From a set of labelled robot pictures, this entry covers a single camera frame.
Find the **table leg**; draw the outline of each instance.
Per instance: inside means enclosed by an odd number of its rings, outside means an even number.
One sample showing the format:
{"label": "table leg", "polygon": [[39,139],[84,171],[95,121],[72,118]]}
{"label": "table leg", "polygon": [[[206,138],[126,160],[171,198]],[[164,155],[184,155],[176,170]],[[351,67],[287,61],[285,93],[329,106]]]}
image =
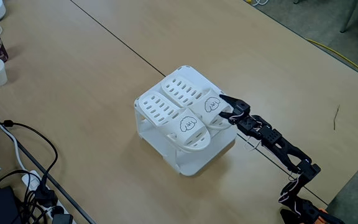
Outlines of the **table leg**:
{"label": "table leg", "polygon": [[347,14],[347,18],[345,20],[345,23],[343,23],[343,25],[342,25],[342,28],[341,28],[342,33],[346,31],[347,25],[349,24],[349,21],[351,20],[353,12],[356,9],[357,3],[358,3],[358,0],[353,0],[352,7],[351,7],[349,13]]}

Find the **cartoon face drawing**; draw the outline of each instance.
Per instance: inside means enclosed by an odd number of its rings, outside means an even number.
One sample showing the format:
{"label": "cartoon face drawing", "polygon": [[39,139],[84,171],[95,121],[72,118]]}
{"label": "cartoon face drawing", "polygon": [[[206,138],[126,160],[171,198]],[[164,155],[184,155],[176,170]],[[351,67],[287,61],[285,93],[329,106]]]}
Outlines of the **cartoon face drawing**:
{"label": "cartoon face drawing", "polygon": [[191,116],[185,116],[180,121],[180,130],[186,132],[196,126],[197,120]]}
{"label": "cartoon face drawing", "polygon": [[221,103],[221,101],[218,98],[209,97],[205,101],[205,111],[207,111],[209,113],[213,110],[216,110],[219,107],[220,103]]}

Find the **white plastic basket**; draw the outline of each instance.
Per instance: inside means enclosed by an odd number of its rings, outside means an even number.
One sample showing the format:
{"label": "white plastic basket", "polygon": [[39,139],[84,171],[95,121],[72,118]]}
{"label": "white plastic basket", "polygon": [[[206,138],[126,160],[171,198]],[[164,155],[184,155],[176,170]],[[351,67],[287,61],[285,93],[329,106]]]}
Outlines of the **white plastic basket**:
{"label": "white plastic basket", "polygon": [[[188,113],[191,113],[192,111],[189,111],[188,105],[179,105],[177,100],[171,99],[171,102],[169,103],[165,101],[166,99],[169,100],[170,97],[169,95],[166,95],[165,91],[162,89],[162,85],[165,84],[166,86],[166,82],[169,82],[172,77],[182,77],[192,83],[194,88],[197,88],[198,90],[213,90],[217,94],[223,94],[223,92],[194,68],[184,65],[176,69],[173,73],[165,77],[162,81],[135,100],[135,118],[139,136],[154,147],[154,149],[157,150],[177,172],[185,176],[191,176],[195,175],[211,159],[228,146],[236,138],[236,131],[233,126],[230,126],[227,129],[211,129],[207,126],[206,130],[210,135],[210,142],[202,150],[188,150],[175,144],[175,141],[171,138],[172,136],[167,134],[169,131],[162,130],[164,125],[169,123],[167,123],[167,120],[170,119],[171,116],[174,116],[176,111],[187,110]],[[185,138],[199,141],[202,138],[201,135],[197,136],[198,133],[195,135],[192,133],[191,135],[193,135],[190,136],[191,138],[185,134],[180,137],[177,136],[177,139]],[[191,146],[195,144],[193,141],[188,140],[186,143]]]}

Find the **wire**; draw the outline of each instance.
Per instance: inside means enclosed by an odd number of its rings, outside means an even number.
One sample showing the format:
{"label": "wire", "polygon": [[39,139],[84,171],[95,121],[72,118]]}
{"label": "wire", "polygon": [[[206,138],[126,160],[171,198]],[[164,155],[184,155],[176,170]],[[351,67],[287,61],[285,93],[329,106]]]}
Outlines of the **wire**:
{"label": "wire", "polygon": [[25,188],[25,193],[24,193],[24,199],[25,199],[25,196],[27,195],[27,193],[29,192],[29,188],[30,188],[30,174],[29,174],[29,181],[27,181],[27,187]]}
{"label": "wire", "polygon": [[[16,217],[12,220],[11,224],[13,224],[17,218],[19,218],[21,216],[22,213],[24,213],[24,216],[21,217],[21,223],[28,223],[30,218],[33,218],[33,220],[35,220],[36,218],[34,217],[34,209],[32,208],[30,210],[29,206],[33,205],[33,207],[37,208],[38,210],[40,210],[41,213],[44,212],[44,210],[37,205],[36,203],[34,203],[34,199],[31,200],[30,202],[23,202],[23,205],[21,205],[21,207],[23,207],[23,210],[21,210]],[[44,215],[44,223],[47,223],[47,217]]]}
{"label": "wire", "polygon": [[291,192],[293,189],[295,189],[295,187],[298,185],[298,183],[299,183],[299,179],[296,178],[296,183],[295,183],[295,185],[294,185],[290,190],[288,190],[288,191],[285,192],[284,194],[280,195],[280,197],[278,198],[278,202],[279,202],[279,203],[282,203],[282,202],[286,201],[288,198],[290,198],[290,196],[287,195],[287,194],[288,194],[289,192]]}
{"label": "wire", "polygon": [[302,214],[296,210],[296,201],[294,202],[293,208],[295,209],[296,213],[299,214],[299,216],[302,216]]}
{"label": "wire", "polygon": [[[0,127],[2,130],[5,130],[4,132],[12,139],[12,141],[15,141],[16,139],[14,138],[14,136],[9,135],[10,132],[5,129],[5,127]],[[43,174],[45,174],[46,170],[45,168],[34,158],[34,156],[18,141],[16,141],[16,143],[18,144],[18,146],[20,147],[21,151],[31,160],[31,162],[33,162],[38,169],[41,170],[41,172]],[[20,163],[20,157],[19,157],[19,153],[17,151],[16,153],[17,156],[17,160]],[[96,223],[88,214],[87,212],[81,208],[81,206],[73,199],[73,197],[70,196],[69,193],[67,193],[67,191],[50,175],[47,174],[45,175],[47,176],[47,178],[51,181],[51,183],[65,196],[65,198],[67,198],[67,200],[79,211],[79,213],[82,215],[82,217],[84,217],[84,219],[88,222],[88,223]]]}
{"label": "wire", "polygon": [[329,51],[335,53],[336,55],[340,56],[343,60],[349,62],[351,65],[355,66],[355,67],[358,69],[358,65],[357,65],[356,63],[352,62],[350,59],[348,59],[347,57],[343,56],[341,53],[337,52],[336,50],[334,50],[334,49],[332,49],[332,48],[330,48],[330,47],[327,47],[327,46],[325,46],[324,44],[319,43],[319,42],[317,42],[317,41],[315,41],[315,40],[311,40],[311,39],[308,39],[308,38],[306,38],[306,40],[307,40],[308,42],[311,42],[312,44],[318,45],[318,46],[320,46],[320,47],[322,47],[322,48],[324,48],[324,49],[327,49],[327,50],[329,50]]}
{"label": "wire", "polygon": [[37,130],[35,130],[34,128],[31,128],[28,125],[25,124],[20,124],[20,123],[13,123],[13,125],[18,125],[18,126],[22,126],[24,128],[27,128],[31,131],[33,131],[35,134],[38,134],[42,139],[44,139],[53,149],[53,151],[55,152],[55,159],[53,160],[53,162],[51,163],[51,165],[48,167],[47,171],[44,173],[44,175],[42,176],[42,182],[45,183],[47,180],[47,176],[48,173],[50,171],[50,169],[55,165],[57,158],[58,158],[58,154],[57,154],[57,150],[56,147],[53,145],[53,143],[51,141],[49,141],[49,139],[47,139],[43,134],[39,133]]}
{"label": "wire", "polygon": [[233,116],[231,116],[231,117],[229,118],[229,120],[235,121],[238,117],[241,117],[242,115],[244,115],[244,112],[242,112],[242,113],[239,114],[239,115],[233,115]]}
{"label": "wire", "polygon": [[[44,212],[44,210],[43,210],[39,205],[35,204],[35,206],[38,208],[38,210],[41,211],[41,213]],[[50,208],[49,210],[47,210],[47,212],[42,215],[42,217],[44,218],[44,224],[47,224],[47,216],[46,216],[46,214],[47,214],[52,208]]]}
{"label": "wire", "polygon": [[265,0],[265,1],[262,2],[262,3],[261,3],[261,0],[255,0],[255,3],[251,4],[251,6],[257,6],[257,5],[264,6],[264,5],[266,5],[268,2],[269,2],[269,0]]}
{"label": "wire", "polygon": [[[30,173],[30,172],[28,172],[28,171],[26,171],[26,170],[14,170],[14,171],[12,171],[12,172],[6,174],[4,177],[0,178],[0,183],[1,183],[5,178],[7,178],[7,177],[9,177],[9,176],[11,176],[11,175],[14,175],[14,174],[28,174],[28,175],[33,175],[35,178],[37,178],[37,179],[40,181],[40,178],[39,178],[37,175],[32,174],[32,173]],[[30,205],[30,204],[34,203],[34,198],[33,198],[30,202],[28,202],[28,200],[30,199],[30,197],[34,194],[34,191],[28,192],[28,186],[29,186],[29,185],[27,185],[26,194],[25,194],[25,196],[24,196],[24,206],[23,206],[24,211],[22,211],[22,212],[28,212],[29,209],[28,209],[28,206],[27,206],[27,205]],[[15,219],[13,219],[12,223],[18,218],[18,216],[19,216],[20,214],[21,214],[21,212],[20,212],[19,214],[17,214],[17,216],[15,217]]]}
{"label": "wire", "polygon": [[16,159],[17,159],[17,162],[19,163],[20,167],[22,170],[27,170],[23,163],[22,163],[22,160],[20,159],[20,154],[19,154],[19,146],[17,145],[17,140],[16,138],[3,126],[3,125],[0,125],[0,128],[3,132],[5,132],[5,134],[7,134],[13,141],[13,145],[15,147],[15,154],[16,154]]}
{"label": "wire", "polygon": [[38,218],[36,218],[36,219],[34,220],[33,223],[38,223],[38,221],[41,220],[42,217],[44,217],[44,219],[45,219],[45,215],[46,215],[48,212],[49,212],[49,210],[43,211],[43,212],[41,213],[41,215],[38,216]]}

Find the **power strip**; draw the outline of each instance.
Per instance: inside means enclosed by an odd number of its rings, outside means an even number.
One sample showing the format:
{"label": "power strip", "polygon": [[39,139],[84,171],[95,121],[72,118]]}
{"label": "power strip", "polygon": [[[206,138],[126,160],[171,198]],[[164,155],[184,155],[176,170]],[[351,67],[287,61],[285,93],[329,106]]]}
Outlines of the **power strip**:
{"label": "power strip", "polygon": [[[39,177],[39,179],[41,179],[41,177],[38,175],[37,171],[32,170],[32,171],[30,171],[30,173],[36,175],[37,177]],[[22,181],[23,181],[23,183],[25,184],[25,186],[27,187],[27,184],[29,183],[29,176],[30,176],[30,186],[29,186],[29,190],[36,190],[37,187],[40,185],[40,182],[39,182],[39,180],[38,180],[36,177],[34,177],[33,175],[29,175],[29,174],[23,175],[23,176],[22,176]],[[65,214],[68,214],[66,208],[62,205],[62,203],[60,202],[60,200],[57,201],[57,205],[58,205],[58,206],[61,206],[61,207],[64,209]],[[51,216],[51,214],[50,214],[50,212],[52,211],[52,209],[45,208],[44,206],[41,206],[41,207],[42,207],[42,209],[44,209],[44,210],[48,210],[47,215],[50,217],[51,220],[53,220],[53,218],[52,218],[52,216]]]}

